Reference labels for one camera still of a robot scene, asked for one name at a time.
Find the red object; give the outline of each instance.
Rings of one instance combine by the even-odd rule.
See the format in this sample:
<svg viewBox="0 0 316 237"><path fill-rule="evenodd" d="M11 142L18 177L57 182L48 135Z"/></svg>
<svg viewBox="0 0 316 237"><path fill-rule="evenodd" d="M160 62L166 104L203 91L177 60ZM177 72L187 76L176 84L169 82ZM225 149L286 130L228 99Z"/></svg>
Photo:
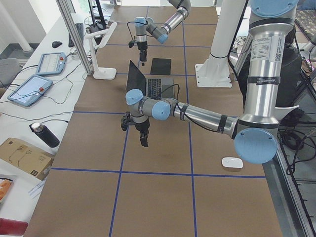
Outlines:
<svg viewBox="0 0 316 237"><path fill-rule="evenodd" d="M0 235L22 236L28 226L27 222L0 218Z"/></svg>

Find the black water bottle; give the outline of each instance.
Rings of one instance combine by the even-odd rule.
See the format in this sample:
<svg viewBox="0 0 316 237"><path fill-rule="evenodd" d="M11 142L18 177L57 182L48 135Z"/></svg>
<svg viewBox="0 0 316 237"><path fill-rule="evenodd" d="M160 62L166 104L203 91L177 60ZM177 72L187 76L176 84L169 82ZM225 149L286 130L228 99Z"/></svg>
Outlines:
<svg viewBox="0 0 316 237"><path fill-rule="evenodd" d="M31 129L48 146L57 147L59 145L58 138L45 125L35 122L31 125Z"/></svg>

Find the orange package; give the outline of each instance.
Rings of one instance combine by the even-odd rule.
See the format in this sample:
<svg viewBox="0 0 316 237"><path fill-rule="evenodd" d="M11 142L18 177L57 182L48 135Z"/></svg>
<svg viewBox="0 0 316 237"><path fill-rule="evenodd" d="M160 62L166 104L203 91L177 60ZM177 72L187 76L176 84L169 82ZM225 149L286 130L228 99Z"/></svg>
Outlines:
<svg viewBox="0 0 316 237"><path fill-rule="evenodd" d="M12 183L11 179L0 178L0 203L2 202L6 193L8 192L8 190L11 186L11 183Z"/></svg>

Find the white desk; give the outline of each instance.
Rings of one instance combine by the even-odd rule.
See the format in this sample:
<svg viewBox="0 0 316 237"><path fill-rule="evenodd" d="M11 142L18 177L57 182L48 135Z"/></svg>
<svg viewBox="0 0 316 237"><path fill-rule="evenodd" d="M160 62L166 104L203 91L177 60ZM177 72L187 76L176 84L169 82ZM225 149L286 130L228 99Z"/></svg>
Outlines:
<svg viewBox="0 0 316 237"><path fill-rule="evenodd" d="M83 15L73 15L75 23L82 23L85 17L86 16ZM63 44L58 48L52 48L51 43L56 40L61 41ZM84 40L84 48L87 53L90 51L87 40ZM39 63L40 56L43 53L53 52L64 52L66 55L68 55L70 52L70 48L68 47L68 31L61 17L57 20L55 25L52 27L51 31L49 31L44 40L35 50L33 55L26 63L25 67L37 65ZM70 73L79 63L80 61L75 61L71 57L68 57L63 72L60 75L49 78L53 80L53 83L56 83L57 81L65 77L68 73ZM34 74L35 71L36 67L22 71L13 83L21 84L23 81L29 78L29 76ZM74 86L69 97L62 105L56 104L49 98L42 97L29 108L19 106L13 102L0 103L0 112L17 117L22 117L25 119L36 119L51 114L71 112L73 111L74 105L77 102L77 99L80 95L85 77L86 74L82 65L78 66L78 68L71 75L68 76L68 79L71 82L73 82ZM54 98L57 102L63 102L70 87L71 83L64 79L56 85L53 85L45 95ZM5 95L0 99L0 102L7 101L7 96L10 93L11 91L7 90ZM71 113L67 113L36 121L41 122L49 119L69 120L71 118L71 115ZM24 121L19 118L12 118L6 115L1 115L0 144L2 144L9 137L20 138L55 155L58 151L58 147L50 148L39 137L37 137L35 134L31 132L29 124L33 122L35 121ZM61 141L68 124L63 121L49 121L45 123L45 125ZM1 159L0 174L12 175L14 179L14 183L8 193L8 196L6 197L6 200L3 203L3 205L0 207L0 217L29 222L33 214L34 208L36 206L36 203L39 199L39 195L34 199L31 199L31 197L28 195L28 191L31 190L35 185L37 185L40 182L40 180L19 170L18 168L8 164L7 162Z"/></svg>

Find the white cylinder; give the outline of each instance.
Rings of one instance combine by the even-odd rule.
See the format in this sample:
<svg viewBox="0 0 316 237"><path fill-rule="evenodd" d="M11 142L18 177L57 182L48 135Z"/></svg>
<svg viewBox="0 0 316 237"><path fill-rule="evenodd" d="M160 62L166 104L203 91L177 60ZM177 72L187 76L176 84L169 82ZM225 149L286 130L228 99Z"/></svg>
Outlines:
<svg viewBox="0 0 316 237"><path fill-rule="evenodd" d="M224 0L209 58L196 64L198 87L232 87L227 55L246 0Z"/></svg>
<svg viewBox="0 0 316 237"><path fill-rule="evenodd" d="M225 57L229 53L246 0L224 0L216 26L211 53Z"/></svg>
<svg viewBox="0 0 316 237"><path fill-rule="evenodd" d="M5 7L0 1L0 18L2 18L2 24L7 25L8 30L13 34L14 38L18 41L21 48L24 52L28 52L33 50L29 43L26 41L24 36L22 35L20 29L17 27L17 25L14 23L14 20L9 15Z"/></svg>

